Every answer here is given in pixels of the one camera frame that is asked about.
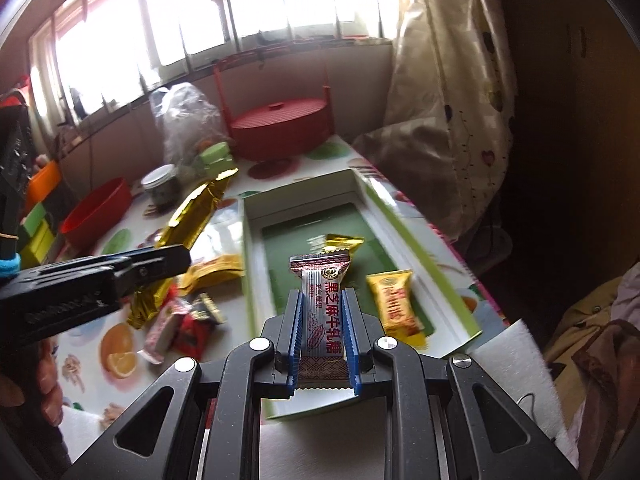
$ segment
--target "red bowl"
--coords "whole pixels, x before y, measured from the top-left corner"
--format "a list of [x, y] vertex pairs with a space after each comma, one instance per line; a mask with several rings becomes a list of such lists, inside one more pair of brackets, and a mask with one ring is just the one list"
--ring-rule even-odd
[[114, 178], [94, 189], [80, 202], [60, 226], [69, 244], [84, 251], [116, 225], [131, 205], [129, 186]]

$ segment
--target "table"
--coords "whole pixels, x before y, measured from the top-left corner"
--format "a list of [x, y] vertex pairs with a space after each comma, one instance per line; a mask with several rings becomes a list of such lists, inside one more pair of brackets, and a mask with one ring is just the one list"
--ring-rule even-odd
[[[437, 229], [423, 218], [403, 193], [338, 137], [332, 137], [303, 156], [259, 164], [240, 160], [238, 168], [239, 173], [231, 181], [222, 207], [213, 215], [194, 250], [200, 246], [200, 250], [208, 250], [213, 254], [233, 251], [239, 253], [242, 231], [238, 209], [245, 197], [320, 174], [351, 168], [375, 179], [388, 190], [395, 201], [396, 214], [428, 250], [465, 304], [473, 311], [482, 328], [482, 335], [469, 346], [478, 346], [508, 325], [499, 307]], [[149, 204], [146, 194], [135, 196], [119, 224], [98, 241], [94, 253], [102, 254], [105, 249], [124, 251], [152, 242], [154, 234], [165, 226], [171, 213], [145, 217], [144, 211]], [[213, 333], [203, 361], [225, 357], [235, 346], [246, 342], [253, 335], [247, 323], [248, 313], [241, 280], [217, 285], [211, 294], [228, 322]], [[124, 308], [58, 336], [56, 361], [65, 404], [91, 413], [102, 414], [105, 409], [117, 413], [129, 406], [180, 357], [179, 354], [170, 352], [164, 364], [157, 366], [149, 365], [138, 357], [132, 373], [122, 378], [115, 377], [104, 365], [104, 356], [100, 353], [101, 342], [108, 340], [116, 347], [120, 345], [120, 351], [136, 352], [142, 348], [145, 338], [146, 331], [133, 330], [126, 325], [126, 318], [127, 310]], [[297, 402], [304, 402], [302, 397], [298, 397]]]

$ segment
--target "plastic bag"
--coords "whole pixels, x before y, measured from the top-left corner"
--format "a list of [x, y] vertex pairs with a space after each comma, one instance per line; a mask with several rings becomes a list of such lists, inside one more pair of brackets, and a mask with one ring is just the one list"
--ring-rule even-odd
[[220, 110], [191, 83], [159, 88], [149, 102], [164, 135], [165, 164], [190, 166], [209, 146], [228, 140]]

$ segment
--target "yellow candy wrapper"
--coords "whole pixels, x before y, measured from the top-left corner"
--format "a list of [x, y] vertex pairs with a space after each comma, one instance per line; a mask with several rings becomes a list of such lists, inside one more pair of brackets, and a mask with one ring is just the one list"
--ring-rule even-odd
[[409, 300], [410, 270], [392, 270], [367, 276], [376, 298], [380, 322], [385, 333], [414, 347], [426, 346], [426, 336]]
[[349, 255], [353, 258], [353, 253], [364, 243], [364, 238], [358, 236], [345, 236], [327, 234], [311, 238], [309, 245], [313, 253], [330, 253], [332, 251], [340, 251], [347, 249]]
[[[158, 249], [182, 244], [191, 249], [210, 216], [218, 208], [230, 178], [237, 172], [238, 169], [224, 171], [216, 179], [209, 180], [192, 191], [175, 210], [154, 247]], [[131, 313], [127, 319], [133, 328], [141, 328], [158, 313], [173, 281], [173, 278], [161, 280], [134, 292]]]
[[178, 277], [178, 294], [186, 296], [199, 288], [217, 285], [244, 276], [240, 254], [223, 254], [208, 262], [189, 267]]

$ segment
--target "person's hand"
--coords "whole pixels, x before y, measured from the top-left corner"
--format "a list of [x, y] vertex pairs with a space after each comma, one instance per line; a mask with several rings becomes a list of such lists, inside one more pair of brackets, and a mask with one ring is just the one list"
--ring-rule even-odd
[[[51, 355], [52, 341], [45, 339], [40, 342], [40, 362], [36, 368], [36, 382], [44, 396], [40, 409], [42, 416], [52, 426], [62, 422], [62, 388], [58, 384], [58, 367]], [[13, 408], [24, 403], [22, 390], [11, 379], [2, 375], [0, 370], [0, 406]]]

